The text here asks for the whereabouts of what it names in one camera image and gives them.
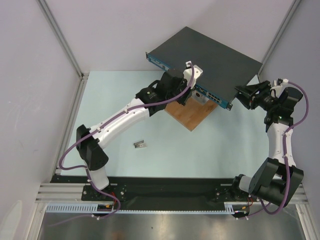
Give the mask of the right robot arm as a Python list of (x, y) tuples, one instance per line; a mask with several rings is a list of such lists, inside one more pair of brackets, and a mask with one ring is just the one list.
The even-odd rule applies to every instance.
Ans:
[(268, 157), (252, 177), (236, 176), (230, 195), (234, 200), (242, 201), (249, 194), (281, 210), (288, 205), (304, 178), (303, 170), (297, 168), (293, 159), (291, 138), (297, 126), (292, 114), (306, 94), (288, 79), (237, 86), (236, 90), (236, 98), (248, 110), (260, 107), (266, 112)]

